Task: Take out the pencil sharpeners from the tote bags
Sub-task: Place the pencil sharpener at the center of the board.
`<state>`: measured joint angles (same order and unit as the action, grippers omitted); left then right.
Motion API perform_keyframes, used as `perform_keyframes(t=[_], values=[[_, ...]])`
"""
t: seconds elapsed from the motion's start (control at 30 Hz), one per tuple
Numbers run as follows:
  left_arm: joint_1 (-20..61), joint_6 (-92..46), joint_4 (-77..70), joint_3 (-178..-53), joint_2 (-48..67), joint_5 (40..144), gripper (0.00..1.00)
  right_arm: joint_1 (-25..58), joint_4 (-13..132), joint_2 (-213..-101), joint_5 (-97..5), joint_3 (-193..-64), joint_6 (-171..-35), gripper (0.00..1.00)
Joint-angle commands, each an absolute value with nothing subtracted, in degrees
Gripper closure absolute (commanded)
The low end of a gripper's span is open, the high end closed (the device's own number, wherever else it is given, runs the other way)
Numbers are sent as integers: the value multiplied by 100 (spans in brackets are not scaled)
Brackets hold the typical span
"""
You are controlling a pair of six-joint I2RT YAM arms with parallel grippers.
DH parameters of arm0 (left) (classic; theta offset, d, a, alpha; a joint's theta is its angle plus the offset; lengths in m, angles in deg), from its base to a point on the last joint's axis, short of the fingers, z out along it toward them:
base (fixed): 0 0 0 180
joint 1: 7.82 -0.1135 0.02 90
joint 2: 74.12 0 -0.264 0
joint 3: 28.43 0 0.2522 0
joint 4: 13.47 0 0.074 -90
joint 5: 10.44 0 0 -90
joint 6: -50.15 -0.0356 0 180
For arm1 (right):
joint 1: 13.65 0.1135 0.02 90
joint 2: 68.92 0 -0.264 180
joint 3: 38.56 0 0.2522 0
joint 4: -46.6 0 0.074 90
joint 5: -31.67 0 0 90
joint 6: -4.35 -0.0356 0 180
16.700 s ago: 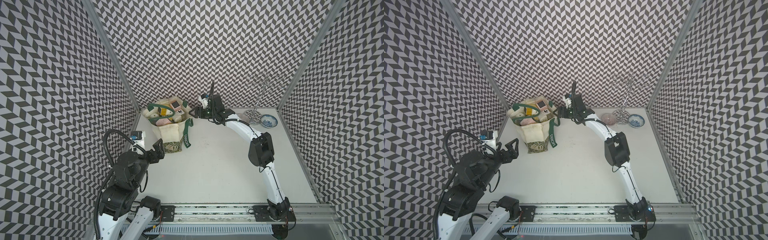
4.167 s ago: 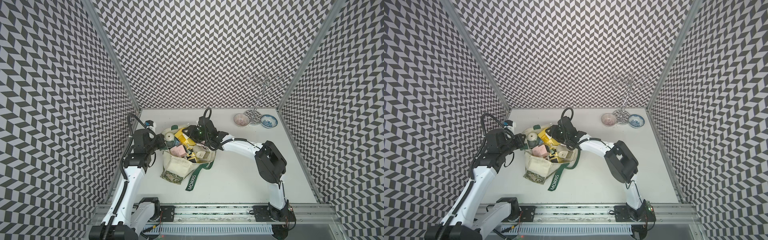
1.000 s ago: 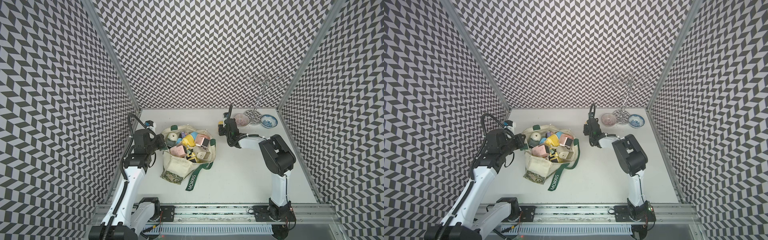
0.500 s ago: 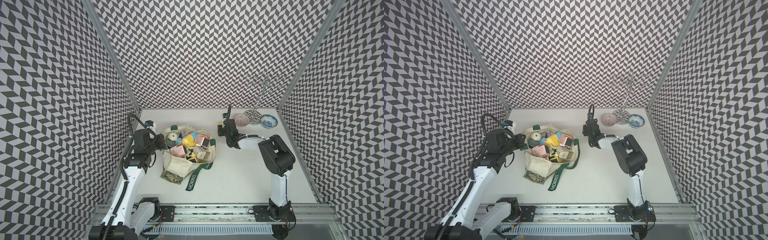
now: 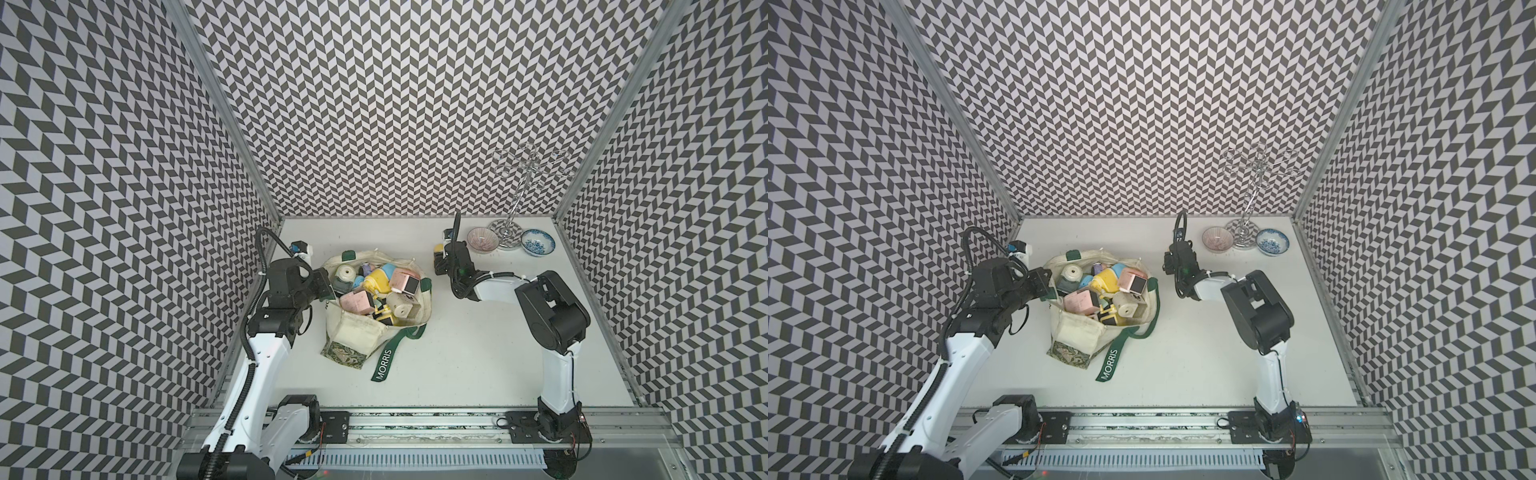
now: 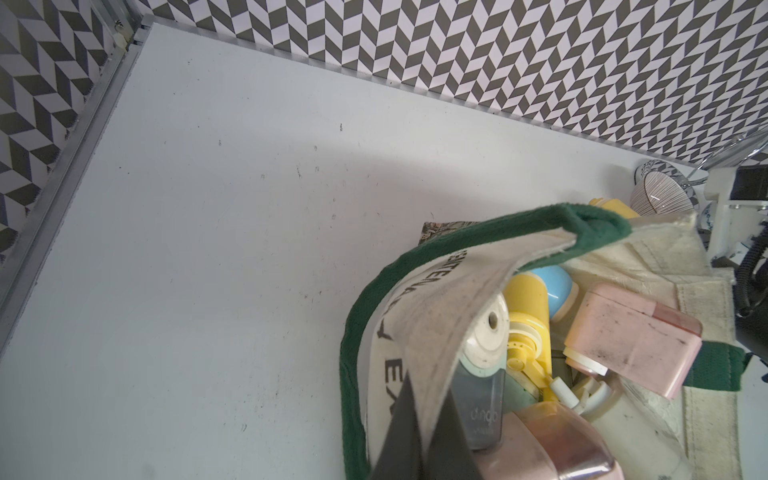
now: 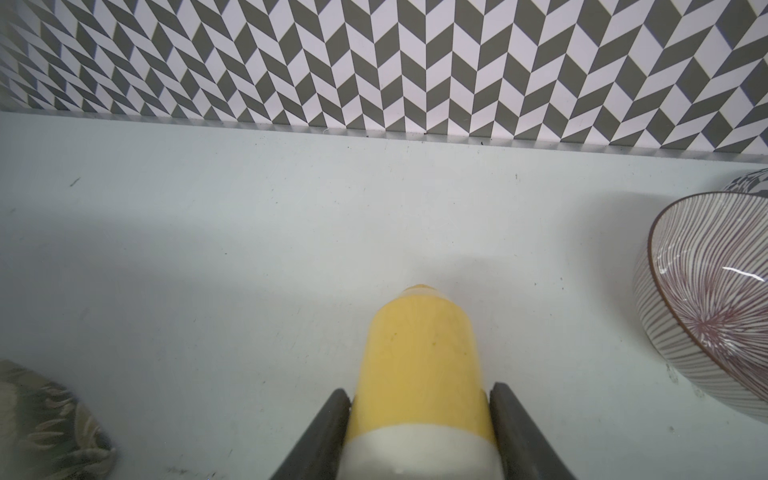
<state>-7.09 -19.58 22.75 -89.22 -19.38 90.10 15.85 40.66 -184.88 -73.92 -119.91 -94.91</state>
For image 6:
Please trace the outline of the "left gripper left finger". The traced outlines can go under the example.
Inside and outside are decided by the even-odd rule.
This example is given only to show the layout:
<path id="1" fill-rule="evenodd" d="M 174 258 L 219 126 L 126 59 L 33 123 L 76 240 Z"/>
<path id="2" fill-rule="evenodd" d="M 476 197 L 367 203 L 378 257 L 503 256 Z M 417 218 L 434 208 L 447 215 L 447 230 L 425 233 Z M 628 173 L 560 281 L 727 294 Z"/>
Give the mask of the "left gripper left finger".
<path id="1" fill-rule="evenodd" d="M 384 445 L 369 475 L 372 480 L 417 480 L 422 473 L 421 438 L 410 378 L 396 400 Z"/>

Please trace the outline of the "cream canvas tote bag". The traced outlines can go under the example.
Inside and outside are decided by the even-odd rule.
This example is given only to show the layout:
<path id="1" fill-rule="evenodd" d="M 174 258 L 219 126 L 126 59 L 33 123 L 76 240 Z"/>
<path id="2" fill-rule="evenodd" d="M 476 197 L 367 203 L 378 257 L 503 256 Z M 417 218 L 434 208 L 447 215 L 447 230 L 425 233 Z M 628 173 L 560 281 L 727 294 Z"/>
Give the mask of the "cream canvas tote bag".
<path id="1" fill-rule="evenodd" d="M 443 403 L 475 317 L 510 279 L 557 265 L 579 286 L 568 315 L 550 321 L 553 379 L 572 387 L 615 376 L 682 445 L 692 479 L 742 475 L 737 394 L 746 353 L 735 343 L 731 272 L 710 265 L 692 214 L 625 219 L 558 204 L 485 222 L 426 224 L 420 244 L 387 266 L 352 307 L 340 345 L 345 475 L 369 479 L 408 376 L 422 473 Z M 566 363 L 565 339 L 587 290 L 610 283 L 703 325 L 702 346 L 673 399 L 613 372 Z"/>

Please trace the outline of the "yellow block pencil sharpener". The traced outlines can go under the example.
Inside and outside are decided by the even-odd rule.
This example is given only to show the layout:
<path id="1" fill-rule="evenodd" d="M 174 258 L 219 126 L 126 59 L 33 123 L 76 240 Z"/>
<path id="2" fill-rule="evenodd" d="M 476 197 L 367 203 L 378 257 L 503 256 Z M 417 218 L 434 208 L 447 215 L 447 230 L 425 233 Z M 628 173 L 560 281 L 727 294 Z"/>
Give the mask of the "yellow block pencil sharpener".
<path id="1" fill-rule="evenodd" d="M 595 206 L 603 210 L 616 213 L 625 219 L 634 219 L 639 217 L 639 214 L 637 212 L 635 212 L 632 208 L 630 208 L 628 205 L 626 205 L 624 202 L 622 202 L 619 199 L 594 198 L 589 201 L 589 204 L 591 206 Z"/>

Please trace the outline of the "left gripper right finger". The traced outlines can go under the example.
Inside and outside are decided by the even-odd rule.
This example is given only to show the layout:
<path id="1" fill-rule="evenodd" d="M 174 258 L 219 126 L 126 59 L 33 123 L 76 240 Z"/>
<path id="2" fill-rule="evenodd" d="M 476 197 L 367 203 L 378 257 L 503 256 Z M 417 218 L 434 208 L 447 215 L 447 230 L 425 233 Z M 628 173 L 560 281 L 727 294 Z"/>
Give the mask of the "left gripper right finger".
<path id="1" fill-rule="evenodd" d="M 424 479 L 481 479 L 469 449 L 453 395 L 448 393 L 427 450 Z"/>

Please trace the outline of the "yellow round pencil sharpener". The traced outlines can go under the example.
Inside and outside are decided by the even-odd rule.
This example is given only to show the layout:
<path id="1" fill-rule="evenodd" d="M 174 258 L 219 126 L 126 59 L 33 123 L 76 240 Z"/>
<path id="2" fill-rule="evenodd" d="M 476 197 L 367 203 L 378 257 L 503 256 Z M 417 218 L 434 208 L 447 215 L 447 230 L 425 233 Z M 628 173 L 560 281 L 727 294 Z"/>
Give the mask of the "yellow round pencil sharpener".
<path id="1" fill-rule="evenodd" d="M 513 276 L 503 291 L 508 309 L 506 368 L 515 379 L 525 377 L 544 401 L 556 401 L 553 381 L 549 301 L 546 285 L 524 272 Z"/>

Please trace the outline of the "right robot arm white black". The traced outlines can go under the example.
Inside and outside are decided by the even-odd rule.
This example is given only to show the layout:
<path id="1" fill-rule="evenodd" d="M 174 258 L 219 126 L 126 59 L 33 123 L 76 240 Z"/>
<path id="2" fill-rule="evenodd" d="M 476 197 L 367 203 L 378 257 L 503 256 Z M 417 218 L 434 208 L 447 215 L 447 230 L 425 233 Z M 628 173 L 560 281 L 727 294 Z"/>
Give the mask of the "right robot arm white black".
<path id="1" fill-rule="evenodd" d="M 709 204 L 700 226 L 709 232 L 707 255 L 734 269 L 737 340 L 767 359 L 767 166 L 712 170 L 705 183 Z"/>

